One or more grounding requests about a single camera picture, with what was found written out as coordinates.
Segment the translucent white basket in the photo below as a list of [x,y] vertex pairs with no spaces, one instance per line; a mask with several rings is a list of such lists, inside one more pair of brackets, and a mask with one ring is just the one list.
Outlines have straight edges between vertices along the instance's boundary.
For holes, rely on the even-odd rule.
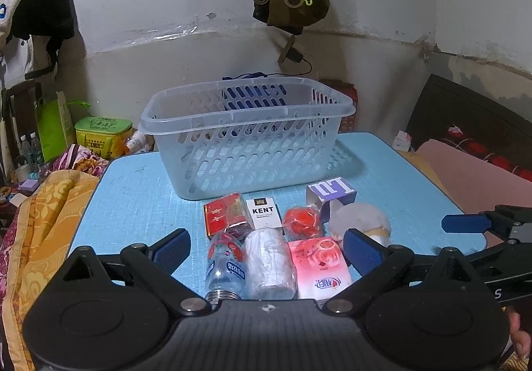
[[348,96],[308,78],[195,83],[156,93],[140,120],[181,198],[317,181]]

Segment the blue table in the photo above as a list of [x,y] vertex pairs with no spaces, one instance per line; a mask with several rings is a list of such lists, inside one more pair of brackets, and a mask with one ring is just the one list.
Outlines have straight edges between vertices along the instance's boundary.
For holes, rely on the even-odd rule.
[[[448,234],[442,218],[462,213],[423,174],[378,137],[367,133],[339,135],[329,177],[342,176],[357,190],[357,201],[379,207],[392,225],[392,243],[420,254],[434,254],[434,246],[456,246],[464,253],[483,249],[481,234]],[[305,185],[259,191],[246,198],[273,196],[281,217],[305,204]],[[99,254],[118,253],[125,246],[156,242],[177,228],[186,228],[192,251],[174,277],[202,296],[208,239],[204,201],[183,200],[174,192],[158,153],[113,161],[102,177],[74,237],[71,250],[90,245]],[[353,280],[360,275],[353,269]]]

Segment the clear bottle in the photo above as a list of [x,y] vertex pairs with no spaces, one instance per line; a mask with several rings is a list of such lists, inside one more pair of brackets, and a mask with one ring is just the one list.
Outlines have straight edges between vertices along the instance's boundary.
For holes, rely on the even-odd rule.
[[205,298],[212,306],[224,299],[241,299],[246,285],[246,255],[229,233],[214,235],[207,254]]
[[31,133],[31,154],[34,161],[34,172],[38,172],[39,168],[44,164],[43,148],[41,142],[35,133]]
[[34,171],[33,155],[31,154],[31,146],[25,135],[20,136],[20,154],[26,159],[31,171]]

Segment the white roll in plastic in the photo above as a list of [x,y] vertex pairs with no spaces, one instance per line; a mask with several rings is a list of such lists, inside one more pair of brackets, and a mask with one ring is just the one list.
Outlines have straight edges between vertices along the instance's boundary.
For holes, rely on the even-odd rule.
[[289,300],[296,291],[296,277],[290,249],[274,228],[249,233],[244,250],[247,256],[246,291],[252,300]]

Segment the headboard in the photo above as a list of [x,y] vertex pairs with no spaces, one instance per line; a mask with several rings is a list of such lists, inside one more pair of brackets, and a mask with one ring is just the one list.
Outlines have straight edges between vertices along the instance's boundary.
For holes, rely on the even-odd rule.
[[452,125],[512,163],[532,169],[529,121],[471,89],[432,74],[406,128],[412,147],[417,150],[430,138],[440,140]]

